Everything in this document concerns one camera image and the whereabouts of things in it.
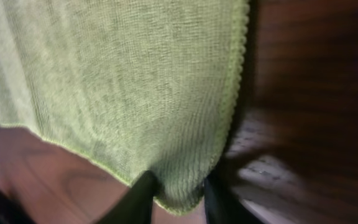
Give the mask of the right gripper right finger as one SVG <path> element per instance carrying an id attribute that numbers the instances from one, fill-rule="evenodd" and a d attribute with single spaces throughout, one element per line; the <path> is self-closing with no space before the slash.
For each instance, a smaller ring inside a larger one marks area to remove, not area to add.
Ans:
<path id="1" fill-rule="evenodd" d="M 204 211 L 207 224 L 263 224 L 216 174 L 210 174 L 204 180 Z"/>

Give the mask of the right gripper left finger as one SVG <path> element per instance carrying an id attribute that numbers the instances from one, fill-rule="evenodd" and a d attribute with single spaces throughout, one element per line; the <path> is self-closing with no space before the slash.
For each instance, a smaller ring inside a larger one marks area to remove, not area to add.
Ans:
<path id="1" fill-rule="evenodd" d="M 152 171 L 145 171 L 97 224 L 151 224 L 154 195 L 159 182 Z"/>

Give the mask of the light green microfiber cloth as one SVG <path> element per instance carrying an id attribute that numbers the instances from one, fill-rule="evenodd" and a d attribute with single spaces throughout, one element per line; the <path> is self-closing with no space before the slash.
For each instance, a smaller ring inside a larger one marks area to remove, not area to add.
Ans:
<path id="1" fill-rule="evenodd" d="M 246 51 L 245 0 L 0 0 L 0 125 L 124 184 L 151 170 L 182 215 L 223 153 Z"/>

